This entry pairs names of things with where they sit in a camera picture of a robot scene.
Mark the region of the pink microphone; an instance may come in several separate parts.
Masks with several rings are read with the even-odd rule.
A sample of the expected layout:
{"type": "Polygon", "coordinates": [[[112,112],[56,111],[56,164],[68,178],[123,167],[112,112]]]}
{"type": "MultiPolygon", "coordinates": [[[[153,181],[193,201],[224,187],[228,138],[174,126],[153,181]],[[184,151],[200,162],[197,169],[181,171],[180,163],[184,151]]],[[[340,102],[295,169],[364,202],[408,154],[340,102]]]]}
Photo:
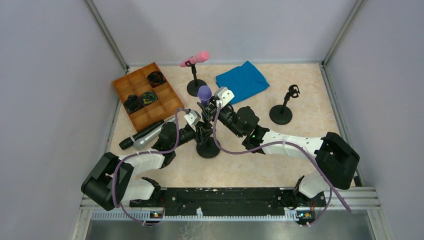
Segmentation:
{"type": "Polygon", "coordinates": [[[209,60],[210,58],[210,53],[208,51],[201,51],[199,53],[197,53],[194,56],[191,56],[189,58],[187,58],[186,60],[183,60],[179,66],[182,68],[185,67],[191,67],[193,65],[196,65],[198,63],[204,63],[207,60],[209,60]]]}

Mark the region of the purple microphone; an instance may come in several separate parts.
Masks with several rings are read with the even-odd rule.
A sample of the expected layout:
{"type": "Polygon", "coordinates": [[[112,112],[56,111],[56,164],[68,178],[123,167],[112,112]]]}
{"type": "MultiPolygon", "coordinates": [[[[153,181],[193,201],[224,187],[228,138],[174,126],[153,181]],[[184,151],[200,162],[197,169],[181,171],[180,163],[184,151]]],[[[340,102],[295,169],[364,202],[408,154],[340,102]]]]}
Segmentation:
{"type": "Polygon", "coordinates": [[[207,85],[200,86],[197,92],[197,97],[202,105],[207,106],[210,103],[210,99],[212,97],[212,91],[210,87],[207,85]]]}

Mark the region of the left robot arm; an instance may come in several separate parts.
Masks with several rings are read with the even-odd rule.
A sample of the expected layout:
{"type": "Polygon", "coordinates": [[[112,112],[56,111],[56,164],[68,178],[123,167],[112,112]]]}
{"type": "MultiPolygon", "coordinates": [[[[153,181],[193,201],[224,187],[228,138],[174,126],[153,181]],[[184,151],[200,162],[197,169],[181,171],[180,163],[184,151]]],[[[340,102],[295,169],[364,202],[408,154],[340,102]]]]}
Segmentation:
{"type": "Polygon", "coordinates": [[[202,121],[180,129],[176,123],[166,122],[151,148],[124,157],[104,153],[82,183],[81,192],[106,211],[118,208],[123,202],[150,200],[158,183],[136,176],[167,167],[176,157],[177,147],[192,140],[200,144],[212,133],[212,124],[202,121]]]}

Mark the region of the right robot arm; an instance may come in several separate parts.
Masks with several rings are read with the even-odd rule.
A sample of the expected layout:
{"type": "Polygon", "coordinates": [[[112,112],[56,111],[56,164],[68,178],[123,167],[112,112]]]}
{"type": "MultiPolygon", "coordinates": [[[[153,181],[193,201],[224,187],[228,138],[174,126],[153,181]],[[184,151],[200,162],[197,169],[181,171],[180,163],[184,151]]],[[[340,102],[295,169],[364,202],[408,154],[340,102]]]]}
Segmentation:
{"type": "Polygon", "coordinates": [[[301,137],[276,132],[259,125],[254,111],[245,106],[238,111],[222,101],[208,105],[199,104],[208,122],[212,122],[212,134],[217,133],[221,122],[234,135],[244,138],[244,154],[282,155],[310,161],[315,170],[303,176],[295,190],[311,199],[317,194],[331,190],[343,202],[339,190],[348,190],[353,181],[359,154],[337,133],[327,132],[323,137],[301,137]]]}

